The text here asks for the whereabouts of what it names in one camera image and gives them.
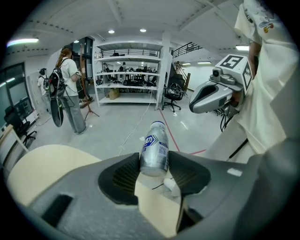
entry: long hair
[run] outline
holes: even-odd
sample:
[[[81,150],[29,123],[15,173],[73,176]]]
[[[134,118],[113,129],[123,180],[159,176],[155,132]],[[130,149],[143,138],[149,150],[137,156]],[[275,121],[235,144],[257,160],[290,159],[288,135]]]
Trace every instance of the long hair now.
[[[59,58],[58,58],[58,60],[57,60],[57,62],[56,62],[55,67],[56,67],[56,68],[59,68],[60,65],[61,65],[62,58],[66,57],[66,56],[69,55],[70,53],[72,53],[72,50],[69,49],[69,48],[65,48],[65,49],[61,50],[60,56],[59,56]]]

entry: office chair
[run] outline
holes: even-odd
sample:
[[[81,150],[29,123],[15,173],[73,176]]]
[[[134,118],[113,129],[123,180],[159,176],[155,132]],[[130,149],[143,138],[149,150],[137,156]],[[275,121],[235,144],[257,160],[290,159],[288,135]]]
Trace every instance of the office chair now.
[[[178,94],[172,94],[172,93],[169,92],[171,85],[174,84],[174,83],[178,84],[181,87],[181,92],[180,92],[179,95]],[[174,101],[176,102],[177,100],[182,100],[184,86],[185,86],[185,80],[182,78],[182,75],[180,75],[180,74],[174,74],[169,79],[168,87],[164,89],[164,94],[165,94],[165,98],[171,100],[171,102],[170,103],[164,103],[164,105],[162,107],[162,110],[165,108],[165,106],[171,106],[172,109],[173,109],[173,113],[175,112],[174,106],[178,107],[179,110],[181,110],[181,107],[174,104]]]
[[[7,122],[8,124],[11,124],[14,127],[14,131],[18,136],[22,136],[22,135],[26,136],[23,141],[24,145],[26,145],[27,141],[30,138],[36,139],[31,135],[37,132],[33,131],[28,134],[27,130],[30,127],[30,122],[26,121],[25,123],[23,123],[19,115],[16,113],[14,107],[9,106],[7,109],[5,109],[4,121]]]

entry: shelf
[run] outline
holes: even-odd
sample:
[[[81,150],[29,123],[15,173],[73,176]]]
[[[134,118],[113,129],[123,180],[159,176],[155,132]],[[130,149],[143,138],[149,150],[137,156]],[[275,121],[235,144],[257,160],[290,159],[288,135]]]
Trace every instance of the shelf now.
[[[103,83],[101,85],[96,86],[96,88],[134,88],[134,89],[157,90],[157,87],[126,86],[126,85],[119,84],[119,83]]]
[[[111,73],[97,73],[95,76],[102,75],[151,75],[151,76],[159,76],[158,73],[143,73],[143,72],[111,72]]]
[[[125,56],[116,56],[116,57],[105,57],[105,58],[97,58],[95,61],[105,61],[105,62],[116,62],[116,61],[144,61],[144,62],[154,62],[159,63],[161,61],[160,58],[148,55],[125,55]]]
[[[115,100],[110,100],[108,97],[102,98],[99,103],[156,103],[155,95],[152,94],[150,99],[148,93],[120,93],[120,96]]]
[[[117,49],[147,49],[160,51],[163,45],[161,43],[153,43],[147,41],[114,41],[103,42],[96,47],[101,48],[104,51],[117,50]]]

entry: white wall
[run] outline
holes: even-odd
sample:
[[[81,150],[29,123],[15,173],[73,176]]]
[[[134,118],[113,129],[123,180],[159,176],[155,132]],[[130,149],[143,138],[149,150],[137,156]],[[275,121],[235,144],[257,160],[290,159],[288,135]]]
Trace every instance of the white wall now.
[[[3,65],[1,68],[6,68],[14,64],[18,63],[24,63],[25,67],[25,79],[26,79],[26,85],[29,88],[29,98],[31,100],[32,107],[35,109],[36,108],[36,101],[34,99],[33,93],[30,89],[30,83],[28,80],[28,77],[38,77],[38,69],[41,68],[46,68],[47,69],[47,75],[49,76],[52,72],[52,70],[55,67],[56,61],[59,56],[59,51],[49,55],[37,55],[37,56],[22,56],[22,57],[17,57],[17,56],[9,56],[6,57],[3,61]]]
[[[216,60],[218,62],[218,60],[220,60],[220,59],[214,58],[209,51],[207,51],[204,48],[201,48],[199,50],[188,52],[188,53],[185,53],[185,54],[180,55],[178,57],[175,57],[175,58],[173,58],[173,62],[179,61],[181,63],[185,63],[185,62],[210,61],[213,64],[215,64],[214,61]]]
[[[213,65],[183,67],[186,75],[188,75],[188,73],[191,74],[187,88],[195,90],[200,84],[208,81],[210,75],[212,75],[213,68]]]

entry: cable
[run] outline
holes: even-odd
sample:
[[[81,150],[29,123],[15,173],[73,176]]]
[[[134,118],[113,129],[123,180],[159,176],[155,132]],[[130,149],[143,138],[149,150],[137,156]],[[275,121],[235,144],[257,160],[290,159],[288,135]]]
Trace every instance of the cable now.
[[[51,117],[51,118],[52,118],[52,117]],[[49,118],[47,121],[49,121],[51,118]],[[47,122],[47,121],[46,121],[46,122]],[[46,122],[44,122],[42,125],[38,125],[38,124],[37,124],[37,126],[41,127],[41,126],[43,126]]]
[[[237,149],[236,149],[236,151],[234,151],[233,152],[233,154],[232,155],[230,155],[229,156],[229,158],[226,160],[226,162],[228,162],[231,158],[233,158],[233,156],[235,155],[235,154],[237,154],[238,153],[238,151],[246,144],[248,142],[248,139],[246,139]]]
[[[233,118],[233,116],[232,117],[230,117],[229,119],[228,119],[228,121],[224,124],[224,128],[223,128],[223,130],[227,127],[227,124],[229,123],[229,121],[231,120]]]
[[[225,114],[223,115],[222,120],[221,120],[221,123],[220,123],[220,129],[221,129],[221,132],[223,132],[222,123],[223,123],[224,118],[225,118]]]
[[[135,129],[139,126],[140,122],[142,121],[142,119],[143,119],[145,113],[148,111],[149,106],[150,106],[150,104],[151,104],[151,98],[152,98],[152,90],[151,90],[151,96],[150,96],[150,103],[149,103],[149,105],[148,105],[146,111],[145,111],[144,114],[142,115],[140,121],[137,123],[136,127],[135,127],[135,128],[133,129],[133,131],[128,135],[128,137],[126,138],[126,140],[124,141],[124,143],[120,146],[120,147],[121,147],[121,150],[120,150],[119,156],[121,155],[123,146],[124,146],[124,144],[126,143],[127,139],[133,134],[133,132],[135,131]]]
[[[158,187],[160,187],[160,186],[162,186],[162,185],[163,185],[163,183],[160,184],[160,185],[158,185],[157,187],[153,188],[152,190],[154,190],[154,189],[156,189],[156,188],[158,188]]]

